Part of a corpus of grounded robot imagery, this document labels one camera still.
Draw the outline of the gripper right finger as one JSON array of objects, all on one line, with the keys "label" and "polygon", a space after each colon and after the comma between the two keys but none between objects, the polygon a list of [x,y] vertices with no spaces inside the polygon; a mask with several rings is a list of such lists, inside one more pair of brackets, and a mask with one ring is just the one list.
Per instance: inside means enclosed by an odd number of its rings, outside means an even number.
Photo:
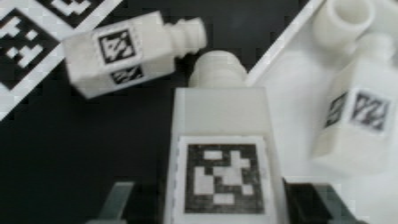
[{"label": "gripper right finger", "polygon": [[326,183],[284,182],[289,224],[367,224]]}]

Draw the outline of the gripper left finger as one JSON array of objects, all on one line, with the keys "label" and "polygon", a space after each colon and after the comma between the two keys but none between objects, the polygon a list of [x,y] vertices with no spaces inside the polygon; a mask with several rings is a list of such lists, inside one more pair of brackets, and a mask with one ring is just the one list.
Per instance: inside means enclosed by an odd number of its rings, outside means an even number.
[{"label": "gripper left finger", "polygon": [[161,224],[163,189],[157,184],[115,182],[97,216],[86,224]]}]

